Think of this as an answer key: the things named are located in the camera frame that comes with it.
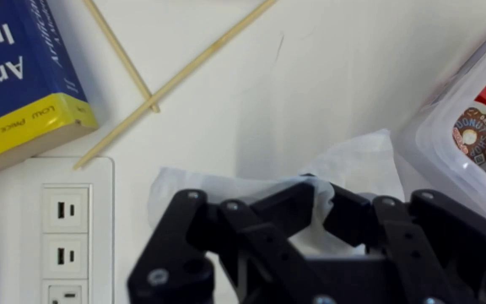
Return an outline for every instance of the wooden skewer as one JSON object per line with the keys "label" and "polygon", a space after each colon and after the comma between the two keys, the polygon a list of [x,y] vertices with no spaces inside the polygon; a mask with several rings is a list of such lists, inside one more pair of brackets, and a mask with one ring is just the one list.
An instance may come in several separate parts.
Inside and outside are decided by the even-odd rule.
{"label": "wooden skewer", "polygon": [[[106,36],[106,39],[108,39],[108,42],[112,45],[112,48],[114,51],[116,51],[117,56],[123,62],[123,65],[125,66],[125,69],[127,69],[127,72],[129,72],[129,75],[131,75],[132,80],[135,82],[136,86],[140,90],[140,93],[143,96],[144,100],[148,100],[151,97],[151,92],[147,88],[147,85],[143,81],[142,77],[138,73],[135,65],[132,63],[131,59],[121,46],[121,43],[119,40],[117,40],[116,35],[113,33],[112,29],[102,16],[102,14],[99,11],[99,8],[97,8],[96,4],[93,2],[93,0],[84,0],[85,6],[89,9],[89,12],[91,12],[91,15],[99,25],[100,29],[103,31],[104,35]],[[157,106],[155,103],[152,104],[151,109],[153,112],[158,113],[160,112],[159,106]]]}
{"label": "wooden skewer", "polygon": [[160,88],[151,98],[144,102],[138,109],[136,109],[129,117],[127,117],[123,122],[121,122],[112,132],[110,132],[106,137],[104,137],[96,146],[94,146],[87,154],[82,157],[74,166],[74,169],[78,169],[85,165],[93,157],[97,156],[100,151],[102,151],[108,144],[110,144],[117,136],[123,133],[128,127],[130,127],[137,119],[139,119],[146,110],[154,105],[160,98],[164,97],[168,92],[174,89],[183,79],[195,71],[202,63],[208,60],[212,54],[217,52],[226,43],[228,43],[233,37],[235,37],[239,32],[245,29],[249,24],[255,21],[262,13],[264,13],[268,8],[270,8],[276,0],[266,0],[258,6],[254,11],[252,11],[245,19],[237,23],[232,29],[230,29],[226,34],[215,41],[207,50],[200,54],[195,60],[189,63],[183,68],[173,79],[168,81],[162,88]]}

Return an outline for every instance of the outlet socket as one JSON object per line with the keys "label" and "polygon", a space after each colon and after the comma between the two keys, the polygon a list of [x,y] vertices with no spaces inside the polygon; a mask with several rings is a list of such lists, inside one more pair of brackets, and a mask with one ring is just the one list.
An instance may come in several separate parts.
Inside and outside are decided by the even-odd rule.
{"label": "outlet socket", "polygon": [[87,233],[88,188],[43,189],[44,233]]}
{"label": "outlet socket", "polygon": [[43,236],[44,279],[87,279],[87,235]]}
{"label": "outlet socket", "polygon": [[42,304],[87,304],[86,280],[44,280]]}

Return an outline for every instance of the metal screw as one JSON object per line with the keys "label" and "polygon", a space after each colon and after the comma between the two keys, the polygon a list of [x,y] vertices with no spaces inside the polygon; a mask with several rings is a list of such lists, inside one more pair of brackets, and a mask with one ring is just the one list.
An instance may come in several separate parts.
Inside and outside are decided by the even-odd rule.
{"label": "metal screw", "polygon": [[152,286],[164,285],[168,282],[168,271],[163,268],[155,269],[147,275],[147,281]]}
{"label": "metal screw", "polygon": [[236,202],[228,202],[228,204],[226,204],[226,208],[231,211],[236,211],[237,209],[239,209],[239,204],[237,204]]}
{"label": "metal screw", "polygon": [[191,191],[189,192],[189,194],[187,194],[189,198],[192,198],[192,199],[197,199],[198,198],[198,192],[196,191]]}
{"label": "metal screw", "polygon": [[319,295],[314,298],[313,304],[337,304],[337,302],[329,296]]}
{"label": "metal screw", "polygon": [[423,196],[424,198],[428,198],[430,200],[432,200],[434,198],[434,195],[432,195],[432,193],[428,193],[428,192],[423,192],[421,194],[421,196]]}
{"label": "metal screw", "polygon": [[384,198],[382,202],[389,206],[395,206],[395,201],[392,200],[391,198]]}
{"label": "metal screw", "polygon": [[445,304],[442,300],[436,298],[426,298],[423,304]]}

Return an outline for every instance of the coffee pod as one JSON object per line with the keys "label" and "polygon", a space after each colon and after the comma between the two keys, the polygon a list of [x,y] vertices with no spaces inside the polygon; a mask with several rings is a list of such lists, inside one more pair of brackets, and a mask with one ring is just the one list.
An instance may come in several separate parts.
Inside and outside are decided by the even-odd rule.
{"label": "coffee pod", "polygon": [[453,127],[459,150],[486,171],[486,105],[474,101]]}

